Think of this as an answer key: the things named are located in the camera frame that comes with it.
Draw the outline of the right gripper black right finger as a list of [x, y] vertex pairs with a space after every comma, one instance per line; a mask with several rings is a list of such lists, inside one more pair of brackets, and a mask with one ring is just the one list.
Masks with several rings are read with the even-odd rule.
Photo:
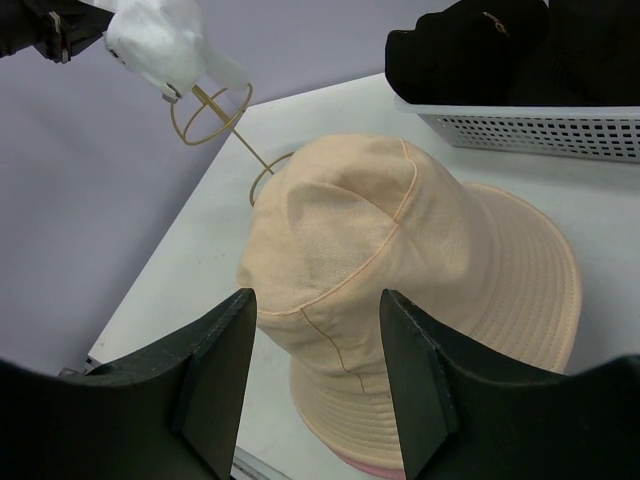
[[385, 361], [409, 479], [635, 479], [639, 359], [542, 370], [380, 300]]

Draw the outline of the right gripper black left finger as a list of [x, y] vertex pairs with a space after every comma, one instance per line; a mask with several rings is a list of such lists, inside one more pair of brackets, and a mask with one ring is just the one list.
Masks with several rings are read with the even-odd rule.
[[256, 331], [241, 289], [82, 374], [1, 365], [5, 479], [227, 479]]

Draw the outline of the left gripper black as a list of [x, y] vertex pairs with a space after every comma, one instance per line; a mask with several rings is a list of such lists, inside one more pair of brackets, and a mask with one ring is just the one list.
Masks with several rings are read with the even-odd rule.
[[1, 57], [33, 47], [68, 63], [107, 30], [113, 13], [76, 0], [2, 0]]

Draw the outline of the white baseball cap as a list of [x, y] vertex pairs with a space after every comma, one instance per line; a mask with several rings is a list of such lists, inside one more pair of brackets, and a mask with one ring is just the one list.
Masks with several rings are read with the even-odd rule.
[[107, 51], [166, 101], [179, 101], [204, 76], [222, 88], [248, 87], [246, 69], [209, 42], [196, 1], [109, 1], [105, 9], [113, 14]]

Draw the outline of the gold wire hat stand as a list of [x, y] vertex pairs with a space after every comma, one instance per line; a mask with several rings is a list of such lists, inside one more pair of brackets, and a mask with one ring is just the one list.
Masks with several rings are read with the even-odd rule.
[[[213, 94], [206, 93], [199, 85], [194, 85], [191, 89], [191, 94], [198, 100], [199, 106], [193, 112], [193, 114], [188, 118], [188, 120], [180, 125], [176, 116], [176, 105], [178, 103], [177, 100], [172, 101], [168, 100], [169, 107], [169, 115], [172, 127], [180, 138], [183, 144], [187, 146], [199, 146], [204, 143], [207, 143], [214, 138], [219, 137], [223, 132], [229, 132], [232, 136], [234, 136], [240, 144], [250, 153], [250, 155], [260, 164], [262, 167], [261, 171], [254, 178], [248, 192], [248, 200], [251, 206], [254, 206], [258, 197], [258, 187], [261, 185], [263, 179], [266, 176], [273, 176], [276, 171], [275, 168], [282, 164], [285, 160], [291, 158], [294, 154], [293, 151], [287, 152], [278, 158], [274, 159], [271, 162], [267, 162], [255, 149], [254, 147], [244, 138], [244, 136], [237, 130], [236, 125], [242, 119], [244, 114], [246, 113], [249, 104], [252, 100], [254, 87], [251, 83], [246, 85], [244, 100], [241, 102], [240, 106], [236, 108], [233, 114], [227, 113], [223, 107], [217, 102], [217, 99], [225, 94], [228, 91], [228, 88], [221, 88], [217, 90]], [[212, 133], [206, 134], [204, 137], [199, 139], [192, 140], [189, 138], [189, 131], [194, 124], [194, 122], [201, 116], [204, 111], [212, 112], [221, 122], [221, 126], [214, 130]]]

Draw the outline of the beige bucket hat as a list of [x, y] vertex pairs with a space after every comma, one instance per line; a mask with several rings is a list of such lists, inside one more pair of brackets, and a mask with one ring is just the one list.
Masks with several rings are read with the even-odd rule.
[[291, 358], [309, 430], [359, 468], [403, 466], [381, 343], [382, 292], [516, 360], [564, 370], [582, 306], [575, 255], [525, 200], [462, 183], [391, 136], [335, 134], [264, 185], [238, 267], [258, 327]]

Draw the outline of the black hat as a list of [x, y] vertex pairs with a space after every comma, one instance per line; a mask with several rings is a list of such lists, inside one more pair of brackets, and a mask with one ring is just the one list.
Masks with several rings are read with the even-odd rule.
[[636, 1], [457, 1], [386, 39], [384, 73], [413, 105], [639, 103]]

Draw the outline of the white plastic basket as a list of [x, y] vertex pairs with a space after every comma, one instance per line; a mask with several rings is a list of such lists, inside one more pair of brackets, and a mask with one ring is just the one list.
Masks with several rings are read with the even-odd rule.
[[639, 162], [639, 108], [414, 105], [453, 147], [597, 161]]

